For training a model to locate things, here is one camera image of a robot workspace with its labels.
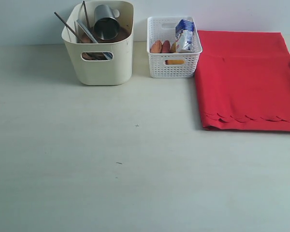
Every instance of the white table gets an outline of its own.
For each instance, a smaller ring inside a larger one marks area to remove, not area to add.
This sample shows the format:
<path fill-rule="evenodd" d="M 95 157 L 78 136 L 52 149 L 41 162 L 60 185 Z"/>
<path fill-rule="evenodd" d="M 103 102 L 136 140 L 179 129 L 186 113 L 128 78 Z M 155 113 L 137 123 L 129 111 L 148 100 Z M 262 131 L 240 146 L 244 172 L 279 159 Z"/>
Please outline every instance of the white table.
<path fill-rule="evenodd" d="M 290 133 L 202 130 L 134 49 L 88 87 L 63 45 L 0 47 L 0 232 L 290 232 Z"/>

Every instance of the white plastic bin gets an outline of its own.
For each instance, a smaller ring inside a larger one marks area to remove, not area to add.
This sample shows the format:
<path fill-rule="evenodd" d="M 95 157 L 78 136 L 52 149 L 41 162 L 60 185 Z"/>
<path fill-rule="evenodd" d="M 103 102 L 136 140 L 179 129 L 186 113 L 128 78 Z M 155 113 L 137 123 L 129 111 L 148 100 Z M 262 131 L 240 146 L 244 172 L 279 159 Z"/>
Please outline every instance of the white plastic bin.
<path fill-rule="evenodd" d="M 127 82 L 132 76 L 133 50 L 133 5 L 125 1 L 88 1 L 86 2 L 89 23 L 93 26 L 94 9 L 101 4 L 109 5 L 113 10 L 119 10 L 117 18 L 125 28 L 129 37 L 117 43 L 77 43 L 76 36 L 66 27 L 62 31 L 62 38 L 68 50 L 77 78 L 85 85 L 120 85 Z M 86 25 L 86 17 L 82 3 L 75 6 L 68 25 L 82 35 L 83 31 L 76 23 L 80 19 Z M 84 60 L 83 52 L 111 52 L 112 60 Z"/>
<path fill-rule="evenodd" d="M 192 40 L 193 53 L 154 54 L 150 48 L 155 41 L 169 40 L 171 45 L 175 42 L 175 27 L 181 19 L 193 21 L 189 16 L 150 17 L 147 19 L 147 52 L 149 56 L 150 75 L 153 78 L 189 78 L 192 77 L 199 60 L 202 47 L 194 29 Z M 183 60 L 181 65 L 167 65 L 166 60 Z"/>

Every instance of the plastic basket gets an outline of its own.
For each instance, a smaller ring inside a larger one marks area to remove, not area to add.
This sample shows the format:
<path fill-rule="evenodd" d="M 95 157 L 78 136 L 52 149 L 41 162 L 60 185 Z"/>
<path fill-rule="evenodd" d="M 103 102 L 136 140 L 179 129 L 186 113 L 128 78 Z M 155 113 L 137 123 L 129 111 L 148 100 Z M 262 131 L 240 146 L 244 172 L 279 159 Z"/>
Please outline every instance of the plastic basket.
<path fill-rule="evenodd" d="M 157 41 L 175 42 L 175 27 L 181 19 L 193 21 L 189 16 L 150 17 L 147 19 L 147 52 L 149 56 L 150 75 L 153 78 L 190 78 L 193 76 L 202 47 L 194 29 L 192 40 L 193 53 L 154 54 L 150 53 L 152 44 Z M 183 60 L 181 65 L 167 65 L 167 60 Z"/>
<path fill-rule="evenodd" d="M 77 78 L 86 85 L 120 85 L 127 82 L 132 76 L 132 50 L 133 50 L 133 5 L 125 1 L 88 1 L 86 8 L 89 23 L 93 25 L 94 9 L 101 4 L 109 5 L 118 10 L 118 22 L 124 27 L 129 37 L 117 43 L 77 43 L 77 38 L 66 27 L 62 31 L 62 38 L 68 50 Z M 68 25 L 76 33 L 82 34 L 82 29 L 76 23 L 80 19 L 86 25 L 86 17 L 82 4 L 73 9 Z M 111 52 L 111 60 L 84 60 L 83 52 Z"/>

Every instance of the red towel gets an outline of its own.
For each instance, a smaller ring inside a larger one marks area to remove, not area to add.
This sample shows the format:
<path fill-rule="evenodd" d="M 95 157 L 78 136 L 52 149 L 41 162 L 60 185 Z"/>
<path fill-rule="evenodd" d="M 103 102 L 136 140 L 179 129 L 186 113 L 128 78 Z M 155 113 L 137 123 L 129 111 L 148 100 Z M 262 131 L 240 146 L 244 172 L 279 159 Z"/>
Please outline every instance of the red towel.
<path fill-rule="evenodd" d="M 199 31 L 203 127 L 290 131 L 290 53 L 280 33 Z"/>

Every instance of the stainless steel cup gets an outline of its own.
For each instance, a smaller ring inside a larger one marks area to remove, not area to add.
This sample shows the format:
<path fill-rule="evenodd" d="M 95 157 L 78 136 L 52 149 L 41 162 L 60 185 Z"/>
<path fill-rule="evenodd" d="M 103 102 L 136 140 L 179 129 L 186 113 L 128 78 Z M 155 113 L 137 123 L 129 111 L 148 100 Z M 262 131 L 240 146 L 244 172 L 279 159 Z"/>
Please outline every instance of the stainless steel cup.
<path fill-rule="evenodd" d="M 94 11 L 93 30 L 102 40 L 111 40 L 119 33 L 120 25 L 108 5 L 99 5 Z"/>

